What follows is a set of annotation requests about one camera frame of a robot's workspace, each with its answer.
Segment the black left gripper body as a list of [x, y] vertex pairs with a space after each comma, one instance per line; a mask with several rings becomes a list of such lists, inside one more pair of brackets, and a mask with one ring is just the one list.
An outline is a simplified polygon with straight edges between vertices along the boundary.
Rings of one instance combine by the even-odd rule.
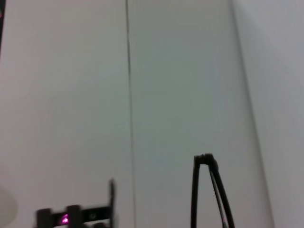
[[116, 185], [115, 180], [109, 180], [109, 200], [105, 206], [95, 208], [96, 218], [93, 228], [114, 228], [115, 227], [115, 200], [116, 200]]

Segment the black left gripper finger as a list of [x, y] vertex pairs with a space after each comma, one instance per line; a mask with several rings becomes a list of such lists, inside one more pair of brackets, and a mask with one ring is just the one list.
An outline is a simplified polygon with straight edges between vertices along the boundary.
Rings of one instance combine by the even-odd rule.
[[66, 208], [68, 214], [68, 228], [81, 228], [81, 208], [71, 205]]
[[51, 209], [39, 209], [36, 212], [36, 228], [52, 228]]

